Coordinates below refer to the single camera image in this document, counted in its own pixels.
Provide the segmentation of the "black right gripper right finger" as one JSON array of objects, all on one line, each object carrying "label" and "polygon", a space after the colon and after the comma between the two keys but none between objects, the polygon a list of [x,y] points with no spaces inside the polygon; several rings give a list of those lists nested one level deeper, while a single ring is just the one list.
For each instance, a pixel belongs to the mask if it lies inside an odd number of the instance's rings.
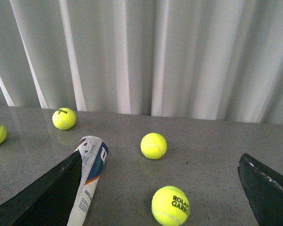
[{"label": "black right gripper right finger", "polygon": [[260,226],[283,226],[283,175],[244,153],[238,175]]}]

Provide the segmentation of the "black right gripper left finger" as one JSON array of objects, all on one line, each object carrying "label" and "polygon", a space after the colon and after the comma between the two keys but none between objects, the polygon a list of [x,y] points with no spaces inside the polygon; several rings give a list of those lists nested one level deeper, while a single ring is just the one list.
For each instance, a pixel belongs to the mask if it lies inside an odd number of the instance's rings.
[{"label": "black right gripper left finger", "polygon": [[13,198],[0,205],[0,226],[65,226],[81,182],[75,151]]}]

